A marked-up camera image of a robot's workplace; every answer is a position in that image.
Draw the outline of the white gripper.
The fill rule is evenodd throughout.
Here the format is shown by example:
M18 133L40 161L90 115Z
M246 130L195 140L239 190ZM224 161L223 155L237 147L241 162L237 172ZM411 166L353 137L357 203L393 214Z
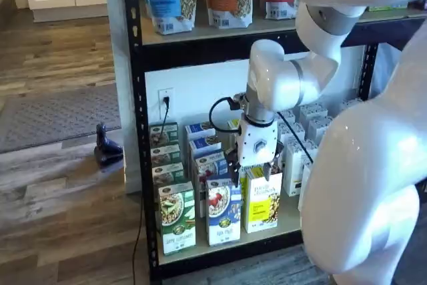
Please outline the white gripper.
M284 149L283 143L278 142L278 122L274 120L267 127L258 127L241 119L240 129L237 143L225 152L228 174L234 186L238 187L240 183L240 167L260 164L263 164L268 182L272 174L279 172L278 163Z

